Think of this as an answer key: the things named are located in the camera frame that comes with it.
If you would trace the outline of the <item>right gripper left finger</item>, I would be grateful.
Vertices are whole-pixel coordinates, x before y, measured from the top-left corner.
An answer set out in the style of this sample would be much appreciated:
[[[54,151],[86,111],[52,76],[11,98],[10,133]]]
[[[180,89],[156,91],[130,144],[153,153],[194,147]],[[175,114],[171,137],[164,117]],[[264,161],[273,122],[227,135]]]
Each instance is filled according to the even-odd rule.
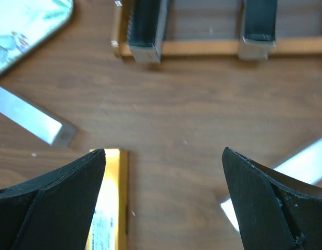
[[[0,249],[84,249],[100,191],[103,149],[0,190]]]

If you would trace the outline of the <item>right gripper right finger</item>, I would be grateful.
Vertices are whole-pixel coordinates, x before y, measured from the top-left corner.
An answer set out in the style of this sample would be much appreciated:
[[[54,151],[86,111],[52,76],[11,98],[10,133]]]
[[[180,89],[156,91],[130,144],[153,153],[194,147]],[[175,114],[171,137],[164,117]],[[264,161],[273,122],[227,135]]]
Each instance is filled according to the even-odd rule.
[[[322,249],[322,188],[228,147],[222,165],[244,249]]]

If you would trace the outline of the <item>orange toothpaste box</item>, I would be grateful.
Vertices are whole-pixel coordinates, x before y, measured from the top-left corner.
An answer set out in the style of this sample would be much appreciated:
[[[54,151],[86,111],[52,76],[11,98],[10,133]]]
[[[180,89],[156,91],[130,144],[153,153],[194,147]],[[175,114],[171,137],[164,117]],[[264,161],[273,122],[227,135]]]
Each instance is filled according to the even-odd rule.
[[[128,152],[104,151],[105,171],[85,249],[127,249]]]

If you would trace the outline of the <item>black toothpaste box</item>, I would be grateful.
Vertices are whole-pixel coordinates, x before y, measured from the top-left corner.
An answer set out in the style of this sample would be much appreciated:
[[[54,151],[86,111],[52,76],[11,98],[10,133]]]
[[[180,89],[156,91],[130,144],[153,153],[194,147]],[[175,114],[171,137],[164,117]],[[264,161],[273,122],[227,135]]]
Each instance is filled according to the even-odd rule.
[[[277,0],[243,1],[238,58],[259,61],[268,59],[276,45]]]
[[[160,63],[170,1],[134,1],[127,44],[138,63]]]

